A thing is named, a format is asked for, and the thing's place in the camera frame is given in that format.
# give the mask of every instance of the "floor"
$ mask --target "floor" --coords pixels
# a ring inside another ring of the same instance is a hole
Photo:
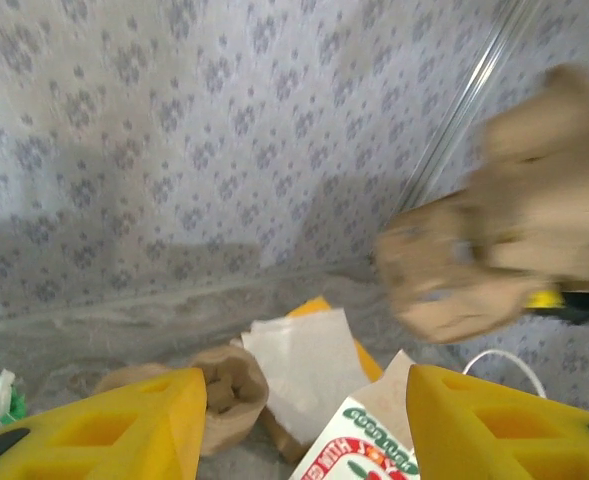
[[[30,413],[38,413],[86,397],[101,376],[123,365],[182,366],[194,353],[227,343],[252,320],[283,316],[319,294],[345,308],[354,336],[382,366],[404,349],[417,362],[461,369],[447,347],[416,341],[391,317],[365,263],[13,319],[0,325],[0,369],[17,374]],[[277,479],[291,470],[257,426],[238,447],[202,459],[197,478]]]

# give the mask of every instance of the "wallpaper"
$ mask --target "wallpaper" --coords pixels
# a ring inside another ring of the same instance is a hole
[[[537,91],[540,73],[566,61],[589,67],[589,1],[545,0],[483,103],[476,122],[506,110]],[[433,195],[459,188],[464,173],[480,159],[472,129],[447,163]],[[525,360],[554,400],[589,409],[589,325],[527,316],[518,325],[465,342],[455,351],[465,359],[488,348],[509,350]],[[473,373],[482,378],[532,391],[526,377],[506,360],[488,357]]]
[[[508,5],[0,0],[0,316],[365,255]]]

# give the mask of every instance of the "wall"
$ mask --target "wall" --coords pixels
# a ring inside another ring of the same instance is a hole
[[[507,5],[0,0],[0,316],[365,255]]]
[[[567,61],[589,67],[589,1],[545,0],[489,92],[475,124],[534,93],[542,71]],[[464,174],[478,164],[475,133],[472,128],[447,162],[433,196],[459,188]],[[487,348],[518,354],[540,376],[550,398],[589,409],[589,325],[573,327],[528,316],[514,327],[465,342],[455,351],[471,359]],[[521,371],[503,359],[481,360],[474,373],[533,391]]]

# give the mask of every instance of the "white napkin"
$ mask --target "white napkin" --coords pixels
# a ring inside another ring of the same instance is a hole
[[[301,444],[313,442],[343,400],[369,383],[342,309],[255,321],[242,340],[270,387],[267,407]]]

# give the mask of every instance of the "white cable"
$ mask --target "white cable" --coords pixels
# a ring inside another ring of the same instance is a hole
[[[498,355],[499,357],[507,358],[508,360],[514,362],[516,365],[520,367],[521,370],[523,370],[523,373],[525,373],[527,378],[529,378],[530,382],[532,382],[532,385],[534,385],[534,388],[536,389],[536,393],[538,394],[538,396],[542,398],[547,398],[547,395],[545,394],[545,387],[543,387],[543,383],[539,380],[539,378],[536,376],[534,371],[527,365],[527,363],[525,363],[523,360],[518,358],[513,353],[506,352],[504,350],[490,349],[479,353],[465,366],[465,369],[463,370],[463,375],[467,375],[467,373],[470,371],[470,368],[472,368],[472,366],[474,366],[474,364],[478,360],[487,355]]]

